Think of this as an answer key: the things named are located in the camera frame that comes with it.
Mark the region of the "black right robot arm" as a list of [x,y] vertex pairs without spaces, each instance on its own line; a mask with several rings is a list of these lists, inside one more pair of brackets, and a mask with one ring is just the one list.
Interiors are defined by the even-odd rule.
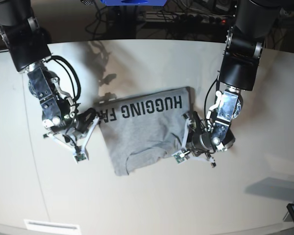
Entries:
[[[63,57],[52,55],[44,30],[39,26],[28,0],[0,0],[0,35],[14,66],[28,76],[28,88],[39,100],[42,121],[49,135],[61,134],[66,143],[76,146],[86,136],[96,112],[89,108],[79,113],[81,84],[72,65]],[[59,76],[46,63],[55,61],[69,76],[73,92],[60,87]]]

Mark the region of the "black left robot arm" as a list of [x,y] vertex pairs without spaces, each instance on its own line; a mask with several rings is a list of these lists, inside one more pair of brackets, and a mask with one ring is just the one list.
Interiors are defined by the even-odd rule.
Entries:
[[243,107],[242,91],[252,91],[256,79],[265,37],[270,32],[282,8],[281,0],[240,0],[234,23],[226,36],[226,47],[219,74],[213,83],[223,83],[226,89],[216,90],[215,104],[205,110],[201,120],[194,115],[196,128],[184,150],[184,155],[199,157],[229,149],[235,142],[232,121]]

